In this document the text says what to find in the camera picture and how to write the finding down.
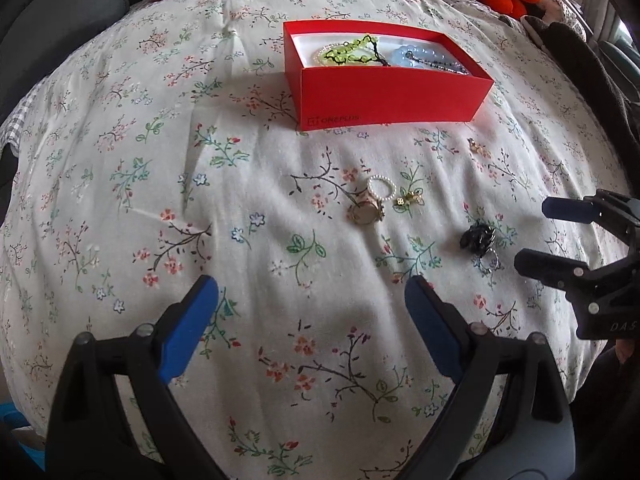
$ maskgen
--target bed sheet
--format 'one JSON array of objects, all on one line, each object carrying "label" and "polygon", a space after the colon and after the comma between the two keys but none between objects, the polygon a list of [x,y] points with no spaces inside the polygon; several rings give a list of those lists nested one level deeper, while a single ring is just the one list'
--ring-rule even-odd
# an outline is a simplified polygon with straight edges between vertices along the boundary
[{"label": "bed sheet", "polygon": [[[282,73],[282,22],[307,18],[444,32],[494,88],[470,123],[302,134]],[[422,90],[425,105],[433,91]],[[422,191],[424,206],[354,225],[348,206],[372,174]],[[545,333],[574,396],[600,346],[577,340],[563,295],[520,278],[512,262],[524,247],[590,266],[622,256],[603,231],[540,212],[548,195],[596,187],[628,191],[583,99],[520,30],[467,0],[141,6],[73,53],[26,118],[0,256],[12,396],[44,434],[76,334],[130,333],[207,273],[220,302],[171,389],[224,471],[391,478],[452,389],[404,308],[411,275],[496,334]],[[458,247],[478,219],[497,232],[502,265],[488,276]],[[142,452],[157,458],[121,388]],[[469,455],[499,396],[497,383]]]}]

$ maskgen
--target oneplus box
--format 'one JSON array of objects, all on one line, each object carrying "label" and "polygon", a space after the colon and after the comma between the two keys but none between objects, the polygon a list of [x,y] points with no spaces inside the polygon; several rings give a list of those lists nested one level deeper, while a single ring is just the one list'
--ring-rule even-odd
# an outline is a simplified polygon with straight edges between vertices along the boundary
[{"label": "oneplus box", "polygon": [[[331,43],[371,34],[386,49],[433,42],[449,51],[470,75],[371,63],[319,66],[316,53]],[[392,23],[303,20],[284,23],[285,70],[301,131],[359,124],[467,122],[494,81],[440,32]]]}]

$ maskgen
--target red box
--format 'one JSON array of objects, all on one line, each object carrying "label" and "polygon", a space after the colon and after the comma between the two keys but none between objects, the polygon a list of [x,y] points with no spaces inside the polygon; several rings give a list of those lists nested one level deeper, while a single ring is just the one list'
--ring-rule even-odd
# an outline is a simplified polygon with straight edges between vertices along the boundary
[{"label": "red box", "polygon": [[[293,36],[332,32],[433,41],[453,54],[471,75],[395,66],[304,67]],[[494,84],[478,63],[445,34],[392,23],[285,22],[284,54],[301,131],[358,124],[467,122],[473,119]]]}]

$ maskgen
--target dark blue gripper pad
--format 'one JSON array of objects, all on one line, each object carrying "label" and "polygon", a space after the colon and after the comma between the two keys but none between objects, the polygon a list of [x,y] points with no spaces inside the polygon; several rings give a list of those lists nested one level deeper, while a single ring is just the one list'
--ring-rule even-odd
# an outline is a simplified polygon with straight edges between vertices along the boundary
[{"label": "dark blue gripper pad", "polygon": [[218,284],[208,276],[162,346],[162,361],[158,373],[164,384],[184,373],[217,306]]},{"label": "dark blue gripper pad", "polygon": [[404,304],[438,371],[458,384],[463,375],[460,345],[416,280],[407,282]]},{"label": "dark blue gripper pad", "polygon": [[590,224],[598,219],[600,209],[591,202],[550,196],[542,203],[542,214],[547,218]]}]

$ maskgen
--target gray checkered fabric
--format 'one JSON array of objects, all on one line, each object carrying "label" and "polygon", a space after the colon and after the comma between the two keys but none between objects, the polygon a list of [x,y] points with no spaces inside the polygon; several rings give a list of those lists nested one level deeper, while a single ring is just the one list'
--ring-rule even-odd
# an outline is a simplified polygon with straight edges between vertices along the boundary
[{"label": "gray checkered fabric", "polygon": [[0,126],[0,152],[6,144],[11,146],[11,151],[15,156],[18,156],[18,150],[20,149],[20,134],[24,126],[24,121],[27,118],[27,113],[33,104],[33,100],[36,97],[38,89],[42,85],[43,81],[37,83],[27,95],[25,95],[18,105],[14,108],[14,111],[4,120],[2,126]]}]

